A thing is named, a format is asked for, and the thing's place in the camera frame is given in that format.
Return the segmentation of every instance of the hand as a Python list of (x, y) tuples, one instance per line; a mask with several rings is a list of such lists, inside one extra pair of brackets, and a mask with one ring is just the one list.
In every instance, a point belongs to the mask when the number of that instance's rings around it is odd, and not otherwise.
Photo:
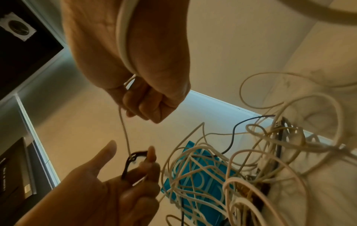
[(155, 123), (170, 115), (190, 90), (186, 20), (189, 0), (141, 0), (128, 30), (127, 50), (139, 73), (123, 65), (116, 46), (116, 18), (122, 0), (62, 0), (63, 27), (83, 74), (106, 90), (126, 115)]
[[(97, 179), (100, 169), (115, 155), (108, 143), (92, 160), (77, 167), (16, 226), (146, 226), (156, 214), (160, 166), (153, 147), (147, 159), (125, 179)], [(145, 180), (134, 185), (146, 176)]]

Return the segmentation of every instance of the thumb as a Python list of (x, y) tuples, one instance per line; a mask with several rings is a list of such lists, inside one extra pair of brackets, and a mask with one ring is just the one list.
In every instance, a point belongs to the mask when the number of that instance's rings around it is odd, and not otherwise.
[(95, 176), (98, 176), (99, 171), (109, 162), (116, 153), (116, 143), (111, 140), (100, 152), (94, 156), (87, 165)]

